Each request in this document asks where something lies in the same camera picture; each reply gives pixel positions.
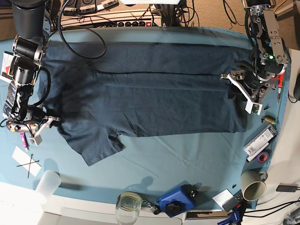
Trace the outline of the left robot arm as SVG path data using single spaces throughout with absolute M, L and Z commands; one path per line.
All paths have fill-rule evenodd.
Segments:
M 273 8 L 274 0 L 245 0 L 245 29 L 252 46 L 249 60 L 238 61 L 236 70 L 221 77 L 231 81 L 229 99 L 241 96 L 255 105 L 261 103 L 270 90 L 276 89 L 274 80 L 283 76 L 289 59 L 280 37 Z

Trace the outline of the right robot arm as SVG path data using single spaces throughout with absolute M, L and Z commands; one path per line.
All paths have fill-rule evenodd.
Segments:
M 60 118 L 47 114 L 42 104 L 51 88 L 51 75 L 43 67 L 51 36 L 51 0 L 14 0 L 12 10 L 17 35 L 12 52 L 3 53 L 0 78 L 9 84 L 3 106 L 5 127 L 29 132 L 30 141 L 41 142 L 42 130 Z M 29 104 L 40 72 L 46 73 L 46 91 L 41 99 Z

